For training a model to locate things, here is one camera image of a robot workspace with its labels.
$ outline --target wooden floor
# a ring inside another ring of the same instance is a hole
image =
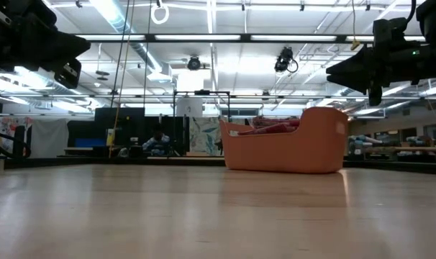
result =
[[[436,258],[436,176],[141,165],[7,171],[7,258]]]

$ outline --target person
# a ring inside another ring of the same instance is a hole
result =
[[[143,151],[150,151],[152,155],[165,155],[165,146],[170,142],[169,136],[163,134],[162,125],[157,123],[153,127],[153,137],[142,145]]]

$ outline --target ceiling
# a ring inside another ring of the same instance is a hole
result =
[[[80,1],[82,8],[75,1],[44,1],[57,15],[57,27],[60,31],[72,34],[114,34],[116,31],[105,19],[101,10],[93,6],[93,1]],[[150,18],[150,4],[156,1],[135,0],[120,1],[122,13],[128,11],[132,19],[132,31],[139,34],[347,34],[370,35],[373,20],[407,17],[410,1],[393,0],[355,0],[355,19],[351,11],[352,1],[348,0],[305,0],[303,12],[301,1],[293,0],[163,0],[168,7],[166,22],[156,24]],[[366,4],[371,10],[366,11]],[[164,10],[157,10],[155,16],[162,19]],[[409,23],[407,35],[420,35],[416,19]],[[346,44],[285,44],[285,43],[214,43],[175,42],[145,44],[154,59],[170,64],[174,76],[186,71],[187,60],[197,55],[202,63],[209,64],[201,72],[204,88],[209,90],[231,91],[234,94],[255,95],[270,91],[277,95],[328,96],[339,94],[344,87],[328,83],[325,68],[354,55]],[[283,47],[291,47],[299,62],[297,73],[282,77],[274,72],[274,63]],[[119,55],[122,56],[118,66]],[[91,49],[78,57],[82,63],[78,91],[88,94],[108,94],[115,89],[123,94],[172,94],[173,84],[146,79],[150,74],[143,59],[127,43],[93,43]],[[212,80],[211,64],[217,83]],[[110,73],[107,81],[96,78],[96,71]],[[422,82],[419,90],[427,85]],[[406,87],[395,95],[414,94],[414,87]],[[351,96],[361,95],[357,92]],[[278,105],[283,109],[288,104],[306,104],[319,99],[289,99]],[[99,99],[101,104],[108,104],[108,99]],[[171,103],[171,96],[165,98],[146,98],[149,103]],[[140,103],[142,99],[122,99],[123,104]],[[233,103],[261,103],[260,99],[235,99]],[[280,100],[273,99],[276,105]],[[355,100],[332,101],[328,105],[346,109],[349,112],[362,109],[364,102]]]

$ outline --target wall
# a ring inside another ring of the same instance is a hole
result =
[[[402,130],[417,128],[417,134],[424,134],[424,126],[436,124],[436,110],[434,112],[425,106],[413,106],[410,108],[410,115],[403,116],[402,110],[392,112],[386,119],[378,121],[355,120],[349,123],[349,135],[373,134],[389,130]]]

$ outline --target plastic basket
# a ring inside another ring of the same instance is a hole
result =
[[[231,136],[251,126],[220,120],[226,166],[235,170],[291,173],[332,173],[342,167],[348,116],[336,109],[304,111],[290,133]]]

